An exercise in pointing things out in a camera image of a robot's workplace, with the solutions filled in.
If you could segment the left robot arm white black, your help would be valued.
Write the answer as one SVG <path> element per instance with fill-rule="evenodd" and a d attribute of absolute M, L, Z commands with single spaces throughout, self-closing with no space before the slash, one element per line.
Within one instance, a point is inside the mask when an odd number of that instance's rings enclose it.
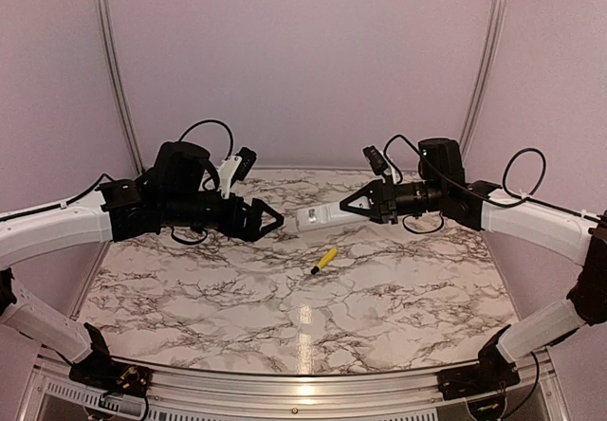
<path fill-rule="evenodd" d="M 193 143 L 167 141 L 151 169 L 135 180 L 102 183 L 36 210 L 1 218 L 1 322 L 54 350 L 71 380 L 108 394 L 143 397 L 149 368 L 116 361 L 101 331 L 71 320 L 33 295 L 11 272 L 13 265 L 78 245 L 121 242 L 164 228 L 216 230 L 256 242 L 281 227 L 284 217 L 264 201 L 231 192 L 254 164 L 247 148 L 214 167 Z"/>

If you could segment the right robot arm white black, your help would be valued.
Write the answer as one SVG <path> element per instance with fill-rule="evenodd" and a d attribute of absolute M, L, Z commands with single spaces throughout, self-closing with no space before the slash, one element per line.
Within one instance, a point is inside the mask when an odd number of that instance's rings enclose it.
<path fill-rule="evenodd" d="M 468 183 L 457 141 L 421 140 L 420 181 L 394 182 L 390 160 L 376 147 L 363 153 L 376 179 L 340 201 L 340 209 L 377 224 L 438 212 L 476 231 L 513 236 L 549 249 L 580 265 L 566 297 L 506 326 L 479 351 L 472 365 L 444 370 L 437 377 L 446 400 L 503 391 L 519 383 L 519 359 L 545 345 L 558 344 L 582 326 L 606 321 L 606 216 L 550 205 L 531 195 L 515 195 L 488 181 Z"/>

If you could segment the white remote control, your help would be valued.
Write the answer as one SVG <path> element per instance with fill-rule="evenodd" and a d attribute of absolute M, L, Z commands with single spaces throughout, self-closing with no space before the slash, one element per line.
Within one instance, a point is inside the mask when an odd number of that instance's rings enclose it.
<path fill-rule="evenodd" d="M 362 215 L 344 211 L 339 203 L 309 206 L 296 211 L 295 227 L 298 232 L 367 223 L 369 219 Z"/>

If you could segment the front aluminium rail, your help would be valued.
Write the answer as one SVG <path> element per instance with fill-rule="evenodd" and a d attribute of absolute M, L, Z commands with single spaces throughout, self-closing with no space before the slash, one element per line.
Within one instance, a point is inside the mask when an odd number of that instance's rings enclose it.
<path fill-rule="evenodd" d="M 103 395 L 69 379 L 47 348 L 36 358 L 20 420 L 469 420 L 505 398 L 510 420 L 567 420 L 550 356 L 522 360 L 514 387 L 447 400 L 441 367 L 361 375 L 255 375 L 150 364 L 147 398 Z"/>

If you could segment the aluminium frame post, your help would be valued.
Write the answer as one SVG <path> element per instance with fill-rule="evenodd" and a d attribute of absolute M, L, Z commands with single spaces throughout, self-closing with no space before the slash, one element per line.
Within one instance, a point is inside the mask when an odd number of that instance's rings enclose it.
<path fill-rule="evenodd" d="M 112 24 L 110 2 L 109 0 L 95 0 L 95 6 L 98 14 L 101 42 L 108 75 L 118 111 L 120 126 L 126 143 L 127 153 L 135 172 L 137 174 L 142 174 L 145 167 L 120 71 L 120 61 Z"/>
<path fill-rule="evenodd" d="M 478 71 L 475 77 L 472 93 L 469 100 L 469 106 L 464 120 L 463 128 L 460 134 L 460 146 L 465 154 L 471 147 L 473 135 L 478 126 L 484 97 L 487 92 L 487 86 L 492 66 L 496 60 L 500 37 L 504 25 L 507 0 L 491 0 L 487 31 Z"/>

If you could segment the right aluminium frame post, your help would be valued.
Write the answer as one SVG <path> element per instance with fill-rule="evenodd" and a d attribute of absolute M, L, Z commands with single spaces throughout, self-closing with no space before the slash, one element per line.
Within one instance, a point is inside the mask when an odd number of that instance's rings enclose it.
<path fill-rule="evenodd" d="M 478 71 L 475 77 L 472 93 L 469 100 L 469 106 L 464 120 L 463 128 L 460 134 L 460 146 L 465 154 L 471 147 L 473 135 L 478 126 L 484 97 L 487 92 L 487 86 L 492 66 L 496 60 L 500 37 L 504 25 L 507 0 L 491 0 L 487 31 Z"/>

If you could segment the left aluminium frame post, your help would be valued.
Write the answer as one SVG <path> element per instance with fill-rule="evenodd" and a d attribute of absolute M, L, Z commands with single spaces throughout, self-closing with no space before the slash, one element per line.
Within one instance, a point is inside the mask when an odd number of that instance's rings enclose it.
<path fill-rule="evenodd" d="M 108 75 L 118 111 L 120 126 L 126 143 L 127 153 L 135 172 L 137 174 L 142 174 L 145 167 L 120 71 L 120 61 L 112 24 L 110 2 L 109 0 L 95 0 L 95 6 L 98 14 L 101 42 Z"/>

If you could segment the yellow screwdriver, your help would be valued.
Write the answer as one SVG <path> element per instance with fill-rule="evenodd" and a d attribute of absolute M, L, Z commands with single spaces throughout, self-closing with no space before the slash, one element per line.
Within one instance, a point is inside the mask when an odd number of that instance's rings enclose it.
<path fill-rule="evenodd" d="M 313 266 L 310 270 L 311 275 L 316 275 L 321 272 L 327 265 L 329 265 L 338 255 L 338 250 L 336 248 L 331 248 L 321 259 L 320 261 Z"/>

